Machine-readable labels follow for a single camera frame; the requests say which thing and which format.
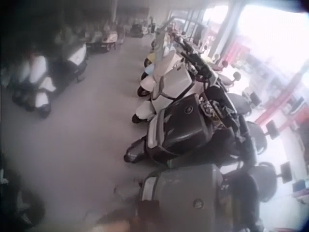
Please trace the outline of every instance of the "tire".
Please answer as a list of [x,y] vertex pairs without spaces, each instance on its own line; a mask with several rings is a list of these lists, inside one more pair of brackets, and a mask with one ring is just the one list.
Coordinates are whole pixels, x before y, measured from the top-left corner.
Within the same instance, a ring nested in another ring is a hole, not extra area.
[[25,108],[25,110],[28,111],[28,112],[33,112],[33,111],[35,110],[35,107],[34,107],[33,105],[29,105],[29,103],[26,103],[26,104],[24,105],[24,108]]
[[148,58],[146,58],[146,59],[144,60],[144,67],[146,68],[146,67],[148,67],[150,64],[151,64],[151,61],[150,61]]
[[23,106],[22,92],[17,90],[12,95],[12,102],[18,106]]
[[139,89],[137,90],[137,95],[139,97],[146,97],[150,94],[149,91],[145,90],[142,86],[139,87]]
[[111,48],[112,48],[112,46],[111,46],[110,44],[108,44],[108,45],[106,46],[105,50],[106,50],[107,52],[110,52]]
[[76,82],[80,83],[85,79],[86,79],[86,76],[82,74],[82,75],[79,75],[79,76],[76,77]]
[[47,118],[50,115],[50,112],[52,111],[51,104],[45,104],[38,108],[39,116],[40,118]]
[[142,75],[140,76],[140,79],[143,80],[148,76],[146,72],[143,72]]
[[138,124],[138,123],[141,123],[141,122],[144,122],[144,121],[146,121],[146,120],[145,120],[145,119],[140,119],[139,117],[137,117],[136,114],[133,115],[133,117],[132,117],[132,122],[133,122],[134,124]]

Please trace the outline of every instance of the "scooter logo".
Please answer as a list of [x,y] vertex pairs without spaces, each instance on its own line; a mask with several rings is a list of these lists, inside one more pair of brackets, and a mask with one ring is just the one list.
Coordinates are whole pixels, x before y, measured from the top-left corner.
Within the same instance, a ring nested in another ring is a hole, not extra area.
[[186,114],[191,114],[192,112],[193,112],[193,107],[192,106],[187,106],[186,108],[185,108],[185,110],[184,110],[184,112],[186,113]]
[[193,207],[195,209],[202,209],[204,207],[204,202],[201,199],[195,199],[193,201]]

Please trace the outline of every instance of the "scooter headlight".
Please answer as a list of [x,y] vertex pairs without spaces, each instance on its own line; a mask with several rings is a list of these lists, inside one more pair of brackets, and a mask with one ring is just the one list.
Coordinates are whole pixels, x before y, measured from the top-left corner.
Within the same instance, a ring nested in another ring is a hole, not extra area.
[[145,180],[141,196],[142,201],[145,200],[151,201],[153,199],[153,193],[156,181],[157,177],[153,176]]

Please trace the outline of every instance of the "gray concrete floor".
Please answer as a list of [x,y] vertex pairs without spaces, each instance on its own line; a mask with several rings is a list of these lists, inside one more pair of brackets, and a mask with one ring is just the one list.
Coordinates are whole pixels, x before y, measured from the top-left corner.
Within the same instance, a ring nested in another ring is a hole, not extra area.
[[79,219],[94,208],[108,212],[115,185],[153,169],[123,161],[147,130],[131,117],[142,102],[136,91],[150,42],[126,38],[116,51],[91,56],[86,79],[58,96],[45,120],[2,92],[1,148],[43,197],[49,218]]

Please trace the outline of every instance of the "showroom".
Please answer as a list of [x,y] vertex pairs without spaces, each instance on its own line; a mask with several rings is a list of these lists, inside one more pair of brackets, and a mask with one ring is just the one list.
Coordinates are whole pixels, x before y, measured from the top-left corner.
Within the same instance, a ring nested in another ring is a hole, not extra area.
[[309,13],[300,2],[6,7],[2,231],[302,229]]

